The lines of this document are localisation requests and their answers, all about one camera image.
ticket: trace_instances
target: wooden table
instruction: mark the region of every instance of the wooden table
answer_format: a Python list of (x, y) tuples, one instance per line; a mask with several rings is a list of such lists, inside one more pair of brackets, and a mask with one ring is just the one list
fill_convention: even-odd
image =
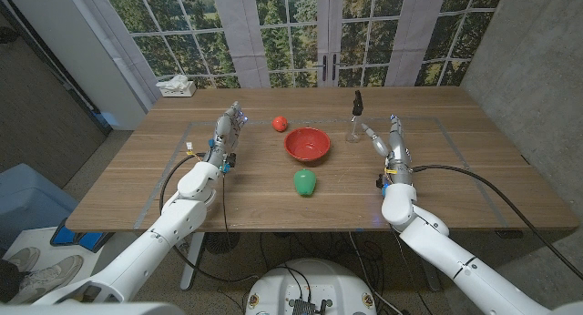
[[(404, 125), (413, 166), (471, 168), (491, 180), (542, 229), (573, 229), (578, 220), (547, 182), (459, 87), (361, 88), (364, 112), (386, 139), (391, 114)], [(199, 90), (194, 97), (162, 98), (89, 190), (67, 226), (78, 231), (147, 229), (159, 216), (159, 185), (186, 156), (185, 141), (206, 151), (217, 117), (239, 100), (250, 122), (240, 134), (237, 166), (225, 178), (231, 231), (382, 230), (383, 197), (374, 181), (384, 159), (363, 138), (344, 141), (354, 88)], [(285, 133), (271, 120), (285, 116), (296, 127), (317, 127), (332, 141), (329, 154), (310, 168), (317, 185), (310, 198), (294, 189), (293, 174), (305, 168), (283, 148)], [(177, 170), (167, 197), (192, 166)], [(449, 171), (414, 174), (418, 206), (451, 229), (515, 229), (525, 225), (495, 193)], [(209, 207), (199, 231), (224, 231), (222, 201)]]

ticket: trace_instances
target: blue bin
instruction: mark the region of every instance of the blue bin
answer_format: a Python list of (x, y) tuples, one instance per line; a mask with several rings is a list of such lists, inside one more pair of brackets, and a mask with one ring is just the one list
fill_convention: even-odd
[(0, 173), (0, 247), (25, 229), (58, 226), (78, 201), (26, 164)]

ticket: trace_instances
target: red bowl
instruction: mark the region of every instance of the red bowl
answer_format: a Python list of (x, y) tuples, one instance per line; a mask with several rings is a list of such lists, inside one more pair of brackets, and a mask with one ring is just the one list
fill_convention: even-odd
[(330, 138), (317, 128), (301, 127), (283, 140), (286, 151), (300, 161), (316, 160), (330, 150)]

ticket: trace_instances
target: window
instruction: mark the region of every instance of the window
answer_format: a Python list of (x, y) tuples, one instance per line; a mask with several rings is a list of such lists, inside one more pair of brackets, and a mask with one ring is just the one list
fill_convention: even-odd
[(343, 0), (338, 86), (384, 86), (403, 0)]
[(459, 86), (500, 0), (444, 0), (416, 86)]
[(255, 1), (271, 87), (316, 87), (317, 0)]
[(149, 66), (205, 87), (240, 87), (214, 0), (109, 0)]

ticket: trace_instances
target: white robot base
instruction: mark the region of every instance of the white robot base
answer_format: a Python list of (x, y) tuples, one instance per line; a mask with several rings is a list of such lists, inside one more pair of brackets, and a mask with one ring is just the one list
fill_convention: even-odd
[(376, 314), (373, 294), (364, 281), (324, 259), (290, 260), (270, 270), (251, 288), (245, 308), (247, 315)]

